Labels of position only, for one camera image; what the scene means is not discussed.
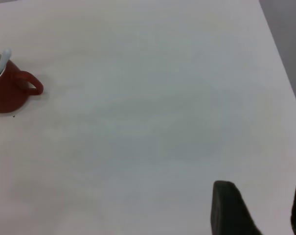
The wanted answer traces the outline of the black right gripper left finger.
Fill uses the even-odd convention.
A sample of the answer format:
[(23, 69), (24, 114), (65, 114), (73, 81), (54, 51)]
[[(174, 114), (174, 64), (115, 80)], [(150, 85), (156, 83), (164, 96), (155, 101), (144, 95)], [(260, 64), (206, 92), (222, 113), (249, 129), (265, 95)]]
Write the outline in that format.
[(229, 181), (213, 184), (210, 215), (213, 235), (260, 235), (236, 185)]

